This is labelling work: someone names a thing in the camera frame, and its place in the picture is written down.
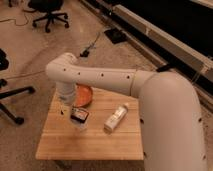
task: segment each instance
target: chair leg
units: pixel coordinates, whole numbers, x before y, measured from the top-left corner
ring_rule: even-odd
[[[24,123],[24,118],[14,116],[2,103],[0,103],[0,109],[17,125]]]
[[[9,97],[9,96],[13,96],[15,94],[19,94],[19,93],[22,93],[24,91],[29,91],[29,93],[34,93],[35,89],[30,86],[30,87],[24,87],[24,88],[19,88],[19,89],[16,89],[16,90],[0,93],[0,99],[6,98],[6,97]]]
[[[8,0],[8,6],[9,6],[9,7],[12,7],[11,0]]]
[[[53,20],[52,18],[48,18],[47,23],[46,23],[46,25],[45,25],[45,31],[46,31],[47,33],[50,32],[50,29],[49,29],[48,27],[49,27],[50,22],[51,22],[52,20]]]
[[[56,19],[56,20],[59,20],[59,21],[62,21],[62,22],[64,22],[64,23],[66,23],[66,24],[68,24],[68,21],[63,20],[63,19],[59,18],[58,16],[55,16],[55,19]]]
[[[40,17],[40,18],[38,18],[38,19],[33,20],[33,22],[45,20],[45,19],[47,19],[47,18],[48,18],[48,15],[45,15],[45,16],[43,16],[43,17]]]

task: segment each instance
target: cable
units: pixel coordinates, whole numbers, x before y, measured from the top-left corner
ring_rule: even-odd
[[[43,72],[45,72],[45,71],[42,70],[42,71],[34,72],[34,73],[31,73],[31,74],[25,74],[25,75],[20,75],[20,76],[7,77],[5,79],[6,80],[12,80],[12,79],[17,79],[17,78],[30,77],[30,76],[37,75],[37,74],[40,74],[40,73],[43,73]]]
[[[110,22],[111,22],[111,18],[110,18],[110,17],[107,17],[106,22],[105,22],[105,25],[109,25]],[[89,55],[89,53],[90,53],[89,50],[95,46],[96,42],[98,41],[99,37],[101,36],[101,33],[102,33],[105,29],[106,29],[106,27],[104,26],[104,28],[102,28],[102,29],[98,32],[98,34],[97,34],[95,40],[94,40],[88,47],[86,47],[82,53],[80,53],[80,57],[88,57],[88,55]]]
[[[23,11],[23,13],[24,13],[24,18],[26,20],[26,22],[24,24],[17,24],[16,19],[13,19],[13,18],[5,19],[5,20],[0,20],[0,23],[8,22],[8,21],[14,21],[14,25],[15,26],[25,26],[25,25],[27,25],[29,23],[29,20],[28,20],[28,18],[27,18],[27,16],[26,16],[26,14],[25,14],[24,11]]]

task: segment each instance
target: white cylinder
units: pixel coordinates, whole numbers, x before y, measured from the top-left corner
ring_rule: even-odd
[[[115,111],[113,115],[111,115],[104,124],[104,128],[109,131],[113,132],[114,129],[118,126],[119,122],[128,112],[128,103],[125,103],[122,106],[119,106],[118,109]]]
[[[200,104],[186,79],[156,74],[139,104],[146,171],[207,171]]]

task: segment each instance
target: wire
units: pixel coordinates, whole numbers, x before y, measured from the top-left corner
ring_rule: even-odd
[[[24,11],[23,11],[23,13],[24,13],[24,18],[25,18],[25,20],[26,20],[26,22],[25,22],[24,24],[17,24],[16,19],[13,19],[13,18],[0,20],[0,23],[8,22],[8,21],[14,21],[14,25],[15,25],[15,26],[25,26],[25,25],[27,25],[27,24],[29,23],[29,20],[28,20],[28,18],[27,18],[27,16],[26,16],[26,13],[25,13]]]
[[[102,31],[97,34],[95,40],[88,47],[86,47],[85,50],[90,50],[91,48],[93,48],[95,46],[95,43],[98,41],[101,33],[102,33]]]
[[[31,74],[25,74],[25,75],[20,75],[20,76],[13,76],[13,77],[5,78],[5,79],[6,80],[12,80],[12,79],[17,79],[17,78],[30,77],[30,76],[38,75],[38,74],[43,73],[43,72],[45,72],[45,71],[42,70],[42,71],[34,72],[34,73],[31,73]]]

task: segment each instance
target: small bottle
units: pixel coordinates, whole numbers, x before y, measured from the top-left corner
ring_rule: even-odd
[[[128,112],[129,104],[125,103],[118,107],[113,115],[111,115],[104,124],[104,129],[109,132],[113,132],[114,129],[117,127],[121,119],[125,116]]]

